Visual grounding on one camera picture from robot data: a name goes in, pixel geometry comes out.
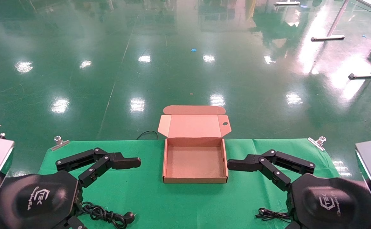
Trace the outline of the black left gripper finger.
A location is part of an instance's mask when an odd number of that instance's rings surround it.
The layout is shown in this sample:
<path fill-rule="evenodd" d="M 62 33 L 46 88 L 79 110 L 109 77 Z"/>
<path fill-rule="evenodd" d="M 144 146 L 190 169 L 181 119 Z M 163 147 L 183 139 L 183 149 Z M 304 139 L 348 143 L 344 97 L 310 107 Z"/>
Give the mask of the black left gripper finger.
<path fill-rule="evenodd" d="M 108 153 L 101 148 L 94 148 L 56 161 L 57 171 L 74 171 L 85 166 L 87 170 L 78 176 L 80 188 L 87 188 L 109 169 L 125 170 L 138 168 L 139 157 L 125 158 L 122 153 Z"/>

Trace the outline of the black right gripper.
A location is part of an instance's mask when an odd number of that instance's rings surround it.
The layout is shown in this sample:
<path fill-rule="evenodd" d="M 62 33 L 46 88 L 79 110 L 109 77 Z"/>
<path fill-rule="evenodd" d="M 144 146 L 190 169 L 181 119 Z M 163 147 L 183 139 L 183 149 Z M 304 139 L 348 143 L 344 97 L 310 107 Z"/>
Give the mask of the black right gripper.
<path fill-rule="evenodd" d="M 363 181 L 304 174 L 287 192 L 285 229 L 370 229 L 371 194 Z"/>

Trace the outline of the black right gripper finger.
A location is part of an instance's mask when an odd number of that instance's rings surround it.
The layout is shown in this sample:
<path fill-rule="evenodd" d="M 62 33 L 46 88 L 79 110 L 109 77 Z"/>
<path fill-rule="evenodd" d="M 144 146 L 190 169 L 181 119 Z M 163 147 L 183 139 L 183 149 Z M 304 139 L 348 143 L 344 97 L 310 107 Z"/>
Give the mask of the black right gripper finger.
<path fill-rule="evenodd" d="M 243 160 L 229 159 L 227 167 L 233 171 L 261 172 L 281 191 L 288 191 L 291 179 L 277 167 L 299 174 L 313 174 L 316 165 L 313 162 L 270 149 L 262 155 L 247 155 Z"/>

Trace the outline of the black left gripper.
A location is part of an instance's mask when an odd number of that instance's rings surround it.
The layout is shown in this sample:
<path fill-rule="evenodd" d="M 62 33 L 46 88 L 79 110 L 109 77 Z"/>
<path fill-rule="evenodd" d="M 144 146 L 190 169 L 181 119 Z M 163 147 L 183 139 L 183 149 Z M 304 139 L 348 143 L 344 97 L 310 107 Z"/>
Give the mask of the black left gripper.
<path fill-rule="evenodd" d="M 76 216 L 78 180 L 67 171 L 7 178 L 0 219 L 7 229 L 87 229 Z"/>

